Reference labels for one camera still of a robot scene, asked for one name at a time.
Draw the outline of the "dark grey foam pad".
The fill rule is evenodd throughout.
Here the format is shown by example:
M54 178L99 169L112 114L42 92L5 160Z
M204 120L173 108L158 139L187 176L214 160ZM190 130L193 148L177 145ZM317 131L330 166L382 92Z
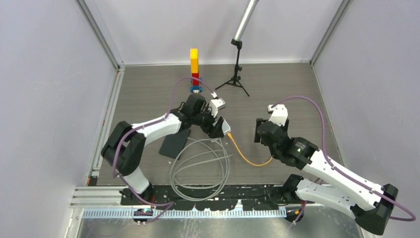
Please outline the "dark grey foam pad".
M190 133L190 129L185 129L176 134L167 135L164 138L158 153L162 156L176 159L179 153L184 149Z

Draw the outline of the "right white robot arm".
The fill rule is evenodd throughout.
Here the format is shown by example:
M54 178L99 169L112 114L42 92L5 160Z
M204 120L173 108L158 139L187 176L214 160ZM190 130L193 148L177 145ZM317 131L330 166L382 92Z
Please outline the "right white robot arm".
M255 143L269 148L272 158L326 181L323 187L291 174L284 183L283 198L288 203L313 201L348 215L364 230L381 236L394 209L398 188L371 182L325 157L315 144L302 137L289 137L288 124L256 120Z

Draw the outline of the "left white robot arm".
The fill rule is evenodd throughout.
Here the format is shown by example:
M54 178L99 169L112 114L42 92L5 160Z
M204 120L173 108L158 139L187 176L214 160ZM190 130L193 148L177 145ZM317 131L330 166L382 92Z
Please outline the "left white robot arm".
M201 94L190 94L185 102L163 116L143 123L119 122L102 147L101 156L134 189L133 199L147 205L152 198L149 180L139 165L144 147L168 135L179 134L196 125L210 139L222 138L228 133L228 123L218 117L225 101L212 94L209 102Z

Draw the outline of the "white network switch box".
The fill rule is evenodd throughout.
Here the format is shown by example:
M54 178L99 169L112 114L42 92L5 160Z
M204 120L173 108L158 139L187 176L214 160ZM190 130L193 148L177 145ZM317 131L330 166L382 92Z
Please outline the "white network switch box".
M230 125L223 117L220 117L218 119L218 121L215 124L215 129L216 129L216 138L223 138L231 131Z

